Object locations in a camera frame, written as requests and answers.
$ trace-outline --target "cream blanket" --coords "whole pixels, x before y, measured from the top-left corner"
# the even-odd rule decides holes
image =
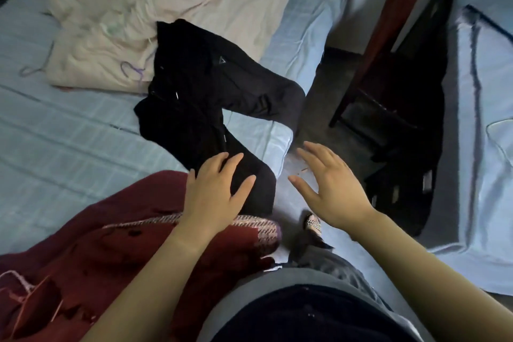
[[[234,42],[258,61],[288,0],[49,0],[62,29],[46,68],[58,86],[146,92],[156,22],[178,18]]]

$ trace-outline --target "black cloth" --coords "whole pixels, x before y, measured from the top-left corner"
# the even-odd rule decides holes
[[[417,342],[369,303],[315,285],[283,288],[251,302],[212,339],[225,341]]]
[[[141,135],[196,172],[208,158],[244,153],[232,193],[249,175],[256,182],[241,214],[269,216],[276,178],[223,125],[222,108],[280,122],[295,131],[305,99],[295,82],[273,73],[230,41],[184,20],[157,22],[155,77],[135,107]]]

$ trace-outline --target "right hand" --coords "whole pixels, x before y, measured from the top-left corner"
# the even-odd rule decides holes
[[[378,212],[342,158],[321,144],[305,142],[304,145],[306,150],[298,149],[298,154],[310,166],[319,191],[314,192],[298,176],[289,176],[290,182],[323,221],[349,235],[354,234]]]

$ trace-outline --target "red cloth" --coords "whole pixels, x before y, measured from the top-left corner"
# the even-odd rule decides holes
[[[164,171],[87,207],[28,251],[0,256],[36,286],[27,296],[12,275],[0,279],[0,339],[75,342],[89,330],[172,231],[172,223],[102,229],[181,212],[187,175]],[[211,309],[243,277],[270,267],[255,247],[258,229],[230,226],[198,261],[183,291],[170,335],[194,341]]]

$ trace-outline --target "left hand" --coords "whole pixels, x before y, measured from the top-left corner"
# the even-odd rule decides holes
[[[194,169],[190,170],[179,226],[188,227],[192,235],[201,236],[194,239],[210,241],[226,229],[242,209],[257,178],[249,176],[235,195],[231,195],[232,177],[243,156],[239,153],[230,158],[221,170],[228,153],[220,153],[203,163],[197,177]]]

